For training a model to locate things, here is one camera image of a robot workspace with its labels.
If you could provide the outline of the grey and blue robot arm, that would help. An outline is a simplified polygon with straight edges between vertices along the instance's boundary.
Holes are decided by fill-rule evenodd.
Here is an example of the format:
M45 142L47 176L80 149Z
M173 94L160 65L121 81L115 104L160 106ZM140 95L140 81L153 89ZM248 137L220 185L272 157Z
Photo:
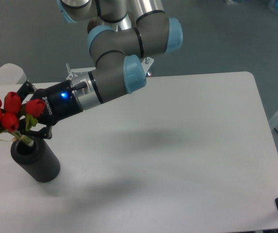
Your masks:
M33 99L44 101L38 117L44 127L27 130L22 119L19 131L45 139L52 137L58 121L144 87L147 68L141 61L178 50L183 43L181 24L166 16L159 0L59 0L57 5L67 22L97 19L87 38L95 69L70 71L66 81L46 89L24 83Z

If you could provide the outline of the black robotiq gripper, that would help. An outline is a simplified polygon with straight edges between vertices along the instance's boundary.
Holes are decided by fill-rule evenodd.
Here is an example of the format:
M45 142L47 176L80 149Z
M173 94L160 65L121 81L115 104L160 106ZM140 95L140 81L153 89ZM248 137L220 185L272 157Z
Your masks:
M43 113L37 117L40 124L47 125L38 131L26 130L25 125L19 126L21 134L43 139L52 138L52 126L58 121L71 117L83 111L77 98L72 92L70 81L64 81L45 89L38 89L26 81L16 92L23 102L28 95L30 100L40 99L45 104Z

